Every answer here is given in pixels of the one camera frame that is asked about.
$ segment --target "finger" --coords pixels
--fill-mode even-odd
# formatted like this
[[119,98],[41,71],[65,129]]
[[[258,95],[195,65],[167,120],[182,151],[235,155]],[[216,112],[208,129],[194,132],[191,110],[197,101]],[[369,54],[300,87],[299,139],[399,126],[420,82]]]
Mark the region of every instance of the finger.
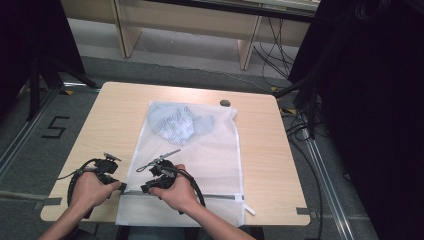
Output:
[[119,180],[109,184],[113,187],[113,191],[118,190],[121,187],[121,182]]
[[149,193],[157,197],[161,197],[164,191],[165,189],[162,189],[162,188],[157,188],[157,187],[149,188]]
[[178,165],[175,165],[175,167],[176,167],[177,169],[185,170],[185,166],[184,166],[184,164],[178,164]]

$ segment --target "person's left hand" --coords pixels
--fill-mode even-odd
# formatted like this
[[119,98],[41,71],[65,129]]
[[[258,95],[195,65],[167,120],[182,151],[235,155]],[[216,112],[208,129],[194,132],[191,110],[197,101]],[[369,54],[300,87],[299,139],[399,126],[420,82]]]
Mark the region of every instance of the person's left hand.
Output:
[[119,189],[120,181],[104,185],[92,172],[83,173],[77,180],[70,206],[81,205],[88,209],[102,204],[113,191]]

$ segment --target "black curtain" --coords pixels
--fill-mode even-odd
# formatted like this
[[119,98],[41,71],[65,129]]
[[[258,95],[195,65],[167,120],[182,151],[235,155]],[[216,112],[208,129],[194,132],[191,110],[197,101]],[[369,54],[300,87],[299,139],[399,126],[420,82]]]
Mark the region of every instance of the black curtain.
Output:
[[[323,0],[317,14],[343,17],[337,16],[341,2]],[[418,239],[424,225],[420,4],[392,0],[380,20],[356,21],[317,85],[330,133],[380,239]],[[293,66],[293,82],[311,69],[332,31],[311,26]]]
[[35,56],[53,56],[83,74],[59,0],[4,0],[0,7],[0,117],[29,78]]

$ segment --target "person's right hand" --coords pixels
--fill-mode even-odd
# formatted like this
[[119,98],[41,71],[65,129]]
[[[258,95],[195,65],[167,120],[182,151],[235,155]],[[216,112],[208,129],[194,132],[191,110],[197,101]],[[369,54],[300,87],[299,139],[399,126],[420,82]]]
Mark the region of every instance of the person's right hand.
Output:
[[[185,166],[182,164],[176,165],[175,167],[185,170]],[[197,202],[194,189],[190,185],[190,182],[181,174],[177,174],[174,184],[169,189],[152,187],[149,189],[149,192],[152,195],[160,197],[172,209],[181,212],[186,212],[188,209],[200,205],[200,203]]]

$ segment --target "table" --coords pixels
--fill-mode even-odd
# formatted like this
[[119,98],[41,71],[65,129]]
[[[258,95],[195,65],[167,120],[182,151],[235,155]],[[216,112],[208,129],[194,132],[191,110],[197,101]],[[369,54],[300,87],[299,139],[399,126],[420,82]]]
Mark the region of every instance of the table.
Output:
[[[264,94],[107,82],[97,97],[60,173],[65,176],[91,158],[109,152],[121,159],[114,178],[124,181],[150,101],[219,105],[228,100],[240,138],[246,204],[246,225],[307,225],[306,208],[290,146],[274,97]],[[49,198],[60,205],[44,206],[41,218],[55,221],[67,208],[70,178],[57,181]],[[87,221],[114,222],[119,191],[96,207]]]

